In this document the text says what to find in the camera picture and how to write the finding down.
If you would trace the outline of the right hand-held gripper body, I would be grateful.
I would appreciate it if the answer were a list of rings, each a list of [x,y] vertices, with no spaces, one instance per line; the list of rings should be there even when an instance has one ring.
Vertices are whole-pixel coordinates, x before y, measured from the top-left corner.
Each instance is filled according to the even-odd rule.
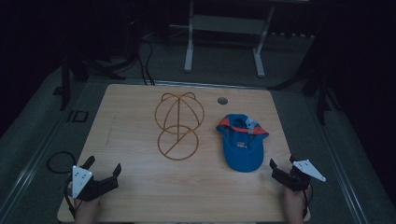
[[[308,189],[312,177],[322,182],[326,181],[326,177],[311,163],[310,160],[296,161],[292,164],[288,173],[279,169],[277,174],[272,174],[273,179],[292,191]]]

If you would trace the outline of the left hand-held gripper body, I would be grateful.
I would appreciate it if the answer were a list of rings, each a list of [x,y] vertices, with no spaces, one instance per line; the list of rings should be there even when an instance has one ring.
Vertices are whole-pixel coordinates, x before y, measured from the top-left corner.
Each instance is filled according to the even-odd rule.
[[[74,199],[89,202],[116,189],[118,186],[118,179],[108,177],[104,180],[97,181],[93,178],[93,172],[76,165],[72,168],[71,196]]]

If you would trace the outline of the person's right hand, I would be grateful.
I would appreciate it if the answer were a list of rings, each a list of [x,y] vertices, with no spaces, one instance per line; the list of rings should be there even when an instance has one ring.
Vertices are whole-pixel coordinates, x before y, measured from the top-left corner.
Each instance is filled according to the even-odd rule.
[[[283,208],[289,224],[304,224],[305,198],[302,191],[292,191],[289,188],[284,188]]]

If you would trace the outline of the person's left hand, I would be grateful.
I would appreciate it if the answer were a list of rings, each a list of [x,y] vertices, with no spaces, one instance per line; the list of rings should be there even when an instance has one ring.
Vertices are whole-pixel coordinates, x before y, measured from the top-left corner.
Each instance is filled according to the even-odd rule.
[[[74,200],[75,224],[97,224],[100,211],[100,199],[85,202],[80,199]]]

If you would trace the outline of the blue and orange cap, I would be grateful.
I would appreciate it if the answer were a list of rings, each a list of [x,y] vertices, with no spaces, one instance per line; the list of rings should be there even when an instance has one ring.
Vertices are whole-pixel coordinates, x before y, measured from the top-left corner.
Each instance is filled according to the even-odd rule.
[[[216,127],[222,136],[223,155],[236,172],[258,170],[264,159],[263,140],[269,135],[259,122],[244,114],[228,114]]]

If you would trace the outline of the black tripod stand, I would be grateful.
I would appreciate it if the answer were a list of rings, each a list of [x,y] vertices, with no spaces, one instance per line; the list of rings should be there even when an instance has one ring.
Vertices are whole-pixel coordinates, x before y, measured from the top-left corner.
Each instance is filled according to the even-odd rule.
[[[280,91],[305,79],[306,82],[302,88],[302,94],[305,97],[312,97],[315,93],[318,95],[316,116],[319,123],[324,125],[325,112],[330,109],[327,98],[339,109],[339,105],[328,91],[330,76],[334,66],[335,62],[331,53],[319,40],[315,39],[304,56],[297,73],[284,82],[268,87],[268,90]]]
[[[86,82],[89,77],[87,68],[92,67],[102,76],[124,80],[125,77],[117,75],[115,70],[131,65],[133,62],[134,58],[127,58],[121,63],[104,66],[81,52],[76,51],[74,53],[65,54],[61,60],[61,85],[56,87],[53,92],[53,95],[60,95],[62,97],[60,110],[64,111],[70,101],[70,74],[73,74],[77,81]]]

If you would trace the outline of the white metal desk frame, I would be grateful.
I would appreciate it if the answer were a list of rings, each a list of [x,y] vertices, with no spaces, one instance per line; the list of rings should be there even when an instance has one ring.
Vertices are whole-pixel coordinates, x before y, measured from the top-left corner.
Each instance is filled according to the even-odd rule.
[[[208,31],[215,33],[256,35],[258,43],[252,47],[252,56],[256,68],[257,77],[265,77],[262,63],[262,49],[266,37],[269,34],[272,18],[274,17],[277,4],[308,4],[309,0],[236,0],[237,2],[254,2],[264,4],[265,13],[262,19],[248,19],[243,17],[217,16],[198,14],[195,5],[199,0],[187,0],[189,2],[188,24],[185,26],[188,32],[188,42],[184,61],[184,71],[192,70],[194,53],[194,32]]]

